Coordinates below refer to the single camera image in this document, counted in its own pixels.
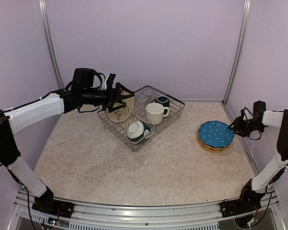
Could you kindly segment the yellow dotted plate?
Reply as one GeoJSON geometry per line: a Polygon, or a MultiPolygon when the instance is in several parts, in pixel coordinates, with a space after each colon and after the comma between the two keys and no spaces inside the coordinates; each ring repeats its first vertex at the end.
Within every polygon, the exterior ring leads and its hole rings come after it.
{"type": "Polygon", "coordinates": [[[202,149],[204,149],[204,150],[206,150],[206,151],[208,151],[208,152],[212,152],[212,153],[223,152],[223,151],[227,150],[227,149],[230,147],[230,145],[227,145],[227,146],[225,146],[224,148],[213,148],[213,147],[210,147],[210,146],[208,146],[208,145],[205,145],[205,144],[202,143],[199,139],[197,140],[197,143],[199,144],[199,146],[200,146],[202,149]]]}
{"type": "Polygon", "coordinates": [[[225,146],[225,147],[212,147],[212,146],[209,146],[209,145],[204,144],[204,142],[203,142],[199,137],[197,137],[197,141],[198,141],[202,146],[204,146],[205,148],[208,148],[208,149],[211,149],[211,150],[219,150],[219,151],[221,151],[221,150],[225,150],[225,149],[227,149],[227,148],[230,147],[230,144],[227,145],[227,146],[225,146]]]}

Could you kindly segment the yellow dotted plate front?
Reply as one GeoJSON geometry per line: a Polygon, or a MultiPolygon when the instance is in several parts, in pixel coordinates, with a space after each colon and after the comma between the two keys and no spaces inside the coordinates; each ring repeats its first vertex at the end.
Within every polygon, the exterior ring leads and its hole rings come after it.
{"type": "Polygon", "coordinates": [[[210,146],[208,146],[208,145],[205,145],[205,144],[202,143],[199,139],[197,140],[197,143],[199,144],[199,146],[200,146],[202,149],[204,149],[204,150],[206,150],[206,151],[208,151],[208,152],[212,152],[212,153],[223,152],[223,151],[227,150],[227,149],[230,147],[230,145],[227,145],[227,146],[225,146],[224,148],[213,148],[213,147],[210,147],[210,146]]]}

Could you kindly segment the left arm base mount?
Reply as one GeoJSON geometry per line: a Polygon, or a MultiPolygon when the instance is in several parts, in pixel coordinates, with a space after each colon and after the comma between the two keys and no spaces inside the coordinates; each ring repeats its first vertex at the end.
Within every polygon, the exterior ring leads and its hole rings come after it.
{"type": "Polygon", "coordinates": [[[41,213],[50,214],[57,217],[71,218],[74,204],[71,202],[53,199],[49,206],[35,201],[32,209],[41,213]]]}

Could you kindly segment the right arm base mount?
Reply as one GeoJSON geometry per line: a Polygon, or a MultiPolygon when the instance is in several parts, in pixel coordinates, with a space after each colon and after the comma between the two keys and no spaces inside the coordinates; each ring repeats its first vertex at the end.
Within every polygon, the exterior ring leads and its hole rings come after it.
{"type": "Polygon", "coordinates": [[[223,218],[232,217],[260,209],[260,203],[247,203],[243,204],[238,199],[223,200],[220,204],[221,214],[223,218]]]}

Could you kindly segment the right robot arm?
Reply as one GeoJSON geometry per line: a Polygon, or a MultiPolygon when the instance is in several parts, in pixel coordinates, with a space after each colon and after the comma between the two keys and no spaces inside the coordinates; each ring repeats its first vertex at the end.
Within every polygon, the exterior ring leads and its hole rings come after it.
{"type": "Polygon", "coordinates": [[[247,212],[251,207],[258,208],[261,199],[268,194],[269,187],[274,184],[288,168],[288,109],[271,111],[266,109],[266,103],[256,101],[253,103],[252,116],[248,118],[248,108],[240,111],[228,128],[240,137],[249,138],[254,131],[263,134],[266,127],[279,128],[276,142],[276,152],[265,168],[253,179],[250,179],[242,188],[240,197],[236,202],[236,209],[247,212]]]}

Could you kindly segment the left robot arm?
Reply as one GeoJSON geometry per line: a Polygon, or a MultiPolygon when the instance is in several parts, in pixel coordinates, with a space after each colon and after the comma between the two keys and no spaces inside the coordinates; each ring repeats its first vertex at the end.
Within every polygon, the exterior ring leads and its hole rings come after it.
{"type": "Polygon", "coordinates": [[[115,83],[115,77],[113,73],[105,76],[94,69],[76,68],[72,81],[65,88],[14,108],[0,109],[0,163],[16,182],[34,195],[36,204],[47,213],[53,213],[58,203],[53,199],[53,192],[21,157],[14,135],[50,117],[73,110],[80,113],[83,105],[101,107],[110,113],[125,108],[126,100],[134,97],[134,92],[115,83]]]}

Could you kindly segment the blue dotted plate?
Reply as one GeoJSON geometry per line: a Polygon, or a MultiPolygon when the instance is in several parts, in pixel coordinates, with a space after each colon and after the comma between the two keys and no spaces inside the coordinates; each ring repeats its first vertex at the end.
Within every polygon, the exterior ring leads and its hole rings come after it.
{"type": "Polygon", "coordinates": [[[235,137],[234,132],[228,128],[228,124],[217,120],[201,124],[197,133],[203,144],[215,149],[229,146],[235,137]]]}

